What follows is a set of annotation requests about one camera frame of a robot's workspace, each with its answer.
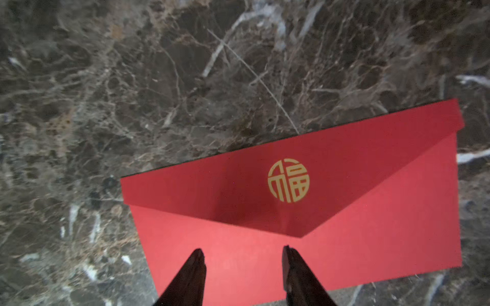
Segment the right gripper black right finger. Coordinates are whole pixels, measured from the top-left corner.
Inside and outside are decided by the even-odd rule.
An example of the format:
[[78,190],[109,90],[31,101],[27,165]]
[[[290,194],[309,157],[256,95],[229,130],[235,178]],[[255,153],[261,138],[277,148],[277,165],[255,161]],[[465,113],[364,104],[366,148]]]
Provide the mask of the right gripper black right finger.
[[283,248],[282,269],[287,305],[337,306],[296,249]]

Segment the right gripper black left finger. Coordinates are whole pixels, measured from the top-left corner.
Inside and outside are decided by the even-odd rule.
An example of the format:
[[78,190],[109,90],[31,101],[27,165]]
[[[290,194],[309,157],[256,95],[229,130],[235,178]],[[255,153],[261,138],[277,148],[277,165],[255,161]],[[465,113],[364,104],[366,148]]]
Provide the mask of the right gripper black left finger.
[[153,305],[201,306],[206,274],[204,253],[195,249]]

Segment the red envelope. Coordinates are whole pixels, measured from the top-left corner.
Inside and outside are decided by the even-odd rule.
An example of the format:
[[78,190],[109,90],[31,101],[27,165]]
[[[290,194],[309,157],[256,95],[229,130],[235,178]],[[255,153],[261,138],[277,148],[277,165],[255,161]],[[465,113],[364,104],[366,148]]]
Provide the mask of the red envelope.
[[205,305],[283,296],[295,248],[325,289],[462,264],[456,99],[123,177],[155,286],[204,252]]

